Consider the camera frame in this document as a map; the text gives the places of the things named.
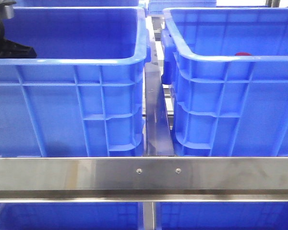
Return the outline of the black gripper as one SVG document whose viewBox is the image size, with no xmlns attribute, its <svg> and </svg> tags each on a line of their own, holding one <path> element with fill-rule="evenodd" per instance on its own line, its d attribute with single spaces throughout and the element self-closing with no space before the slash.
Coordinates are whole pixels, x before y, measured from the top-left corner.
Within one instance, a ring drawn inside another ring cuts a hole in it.
<svg viewBox="0 0 288 230">
<path fill-rule="evenodd" d="M 31 46 L 25 46 L 5 38 L 3 19 L 14 17 L 15 0 L 0 0 L 0 58 L 36 58 L 37 53 Z"/>
</svg>

